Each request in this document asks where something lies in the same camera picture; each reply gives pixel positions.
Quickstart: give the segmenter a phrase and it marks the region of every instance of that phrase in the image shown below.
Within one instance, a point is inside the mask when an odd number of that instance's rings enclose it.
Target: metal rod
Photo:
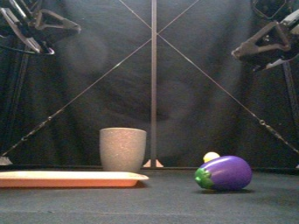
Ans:
[[[151,167],[157,167],[157,0],[153,0]]]

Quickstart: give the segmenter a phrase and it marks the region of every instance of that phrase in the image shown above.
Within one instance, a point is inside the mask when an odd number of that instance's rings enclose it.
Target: orange tray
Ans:
[[[114,171],[3,171],[0,187],[129,187],[146,175]]]

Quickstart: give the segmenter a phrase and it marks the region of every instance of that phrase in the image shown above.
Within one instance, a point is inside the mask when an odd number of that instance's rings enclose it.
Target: gray cup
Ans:
[[[146,156],[146,131],[130,128],[102,129],[99,152],[105,172],[139,172]]]

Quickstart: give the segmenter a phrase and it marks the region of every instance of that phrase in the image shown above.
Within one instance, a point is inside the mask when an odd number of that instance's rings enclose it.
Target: black backdrop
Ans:
[[[51,0],[43,7],[81,24],[82,33],[57,44],[53,57],[2,50],[2,151],[65,109],[10,152],[15,164],[101,165],[106,127],[146,130],[145,161],[155,150],[165,166],[198,166],[209,151],[241,156],[255,167],[299,164],[298,154],[237,102],[299,147],[283,67],[253,73],[231,57],[267,24],[250,1],[159,0],[157,46],[151,0]],[[14,39],[2,44],[17,45]],[[291,68],[298,95],[297,60]]]

